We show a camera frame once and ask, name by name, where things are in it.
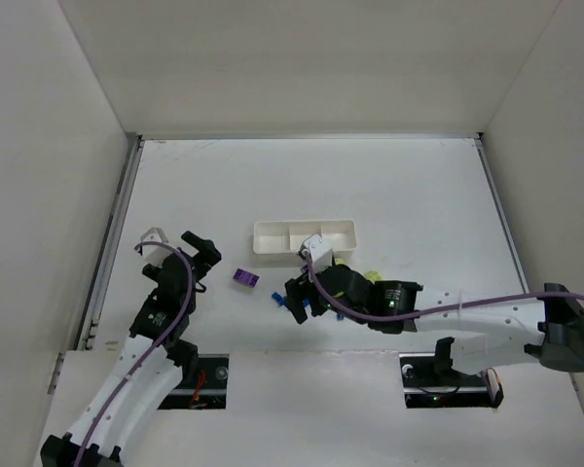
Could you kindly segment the yellow-green lego brick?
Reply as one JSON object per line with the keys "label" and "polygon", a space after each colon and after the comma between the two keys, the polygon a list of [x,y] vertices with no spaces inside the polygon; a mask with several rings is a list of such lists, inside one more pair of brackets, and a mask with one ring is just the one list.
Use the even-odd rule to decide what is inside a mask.
{"label": "yellow-green lego brick", "polygon": [[364,277],[371,283],[375,283],[376,281],[381,281],[382,277],[379,273],[375,270],[370,270],[364,274]]}

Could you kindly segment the purple lego brick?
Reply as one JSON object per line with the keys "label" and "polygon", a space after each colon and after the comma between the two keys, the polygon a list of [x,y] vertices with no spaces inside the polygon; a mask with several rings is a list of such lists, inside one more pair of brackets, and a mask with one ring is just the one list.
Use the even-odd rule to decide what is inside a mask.
{"label": "purple lego brick", "polygon": [[251,289],[257,285],[259,278],[259,275],[241,268],[236,269],[233,274],[233,281],[235,283]]}

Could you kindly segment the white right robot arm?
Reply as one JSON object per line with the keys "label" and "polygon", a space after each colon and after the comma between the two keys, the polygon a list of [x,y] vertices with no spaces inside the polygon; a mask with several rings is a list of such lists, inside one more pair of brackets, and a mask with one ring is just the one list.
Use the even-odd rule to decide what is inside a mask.
{"label": "white right robot arm", "polygon": [[370,281],[333,265],[305,270],[285,284],[284,304],[297,323],[328,311],[386,335],[437,333],[434,370],[475,375],[499,366],[537,362],[584,373],[584,296],[558,283],[538,293],[465,301],[434,294],[412,281]]}

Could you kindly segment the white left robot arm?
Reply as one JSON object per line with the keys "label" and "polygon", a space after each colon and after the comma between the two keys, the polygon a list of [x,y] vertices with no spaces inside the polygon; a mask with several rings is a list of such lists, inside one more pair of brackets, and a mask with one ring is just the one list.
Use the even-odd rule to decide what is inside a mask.
{"label": "white left robot arm", "polygon": [[164,398],[199,365],[196,345],[182,336],[205,292],[201,281],[222,259],[210,239],[190,231],[182,240],[189,254],[157,228],[135,249],[145,260],[145,277],[155,284],[128,329],[110,374],[82,414],[61,436],[40,449],[44,466],[123,466],[145,424]]}

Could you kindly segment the blue lego brick far left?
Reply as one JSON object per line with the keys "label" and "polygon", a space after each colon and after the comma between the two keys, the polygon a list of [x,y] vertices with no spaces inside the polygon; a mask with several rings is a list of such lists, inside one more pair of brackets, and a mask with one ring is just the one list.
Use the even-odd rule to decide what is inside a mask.
{"label": "blue lego brick far left", "polygon": [[272,293],[272,299],[276,302],[278,306],[284,306],[284,297],[278,294],[277,292]]}

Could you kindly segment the white three-compartment tray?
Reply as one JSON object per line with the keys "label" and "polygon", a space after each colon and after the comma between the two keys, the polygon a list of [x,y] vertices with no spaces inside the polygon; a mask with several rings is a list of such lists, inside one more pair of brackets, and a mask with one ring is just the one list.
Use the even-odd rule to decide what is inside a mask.
{"label": "white three-compartment tray", "polygon": [[335,252],[351,252],[358,240],[353,220],[263,221],[254,224],[253,252],[257,255],[295,254],[312,235],[327,239]]}

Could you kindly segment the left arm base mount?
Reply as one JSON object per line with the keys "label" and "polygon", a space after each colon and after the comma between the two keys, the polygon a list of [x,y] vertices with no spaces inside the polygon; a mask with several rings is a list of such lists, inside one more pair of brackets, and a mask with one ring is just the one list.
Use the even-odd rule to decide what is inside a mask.
{"label": "left arm base mount", "polygon": [[229,354],[204,354],[197,369],[185,377],[159,405],[160,410],[224,410],[227,405]]}

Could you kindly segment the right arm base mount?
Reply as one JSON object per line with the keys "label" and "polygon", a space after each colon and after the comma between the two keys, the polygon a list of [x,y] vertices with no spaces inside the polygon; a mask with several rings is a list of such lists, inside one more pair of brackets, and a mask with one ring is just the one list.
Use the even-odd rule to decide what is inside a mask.
{"label": "right arm base mount", "polygon": [[504,390],[495,369],[467,375],[453,369],[450,355],[454,338],[436,343],[433,353],[401,353],[399,363],[407,409],[496,410]]}

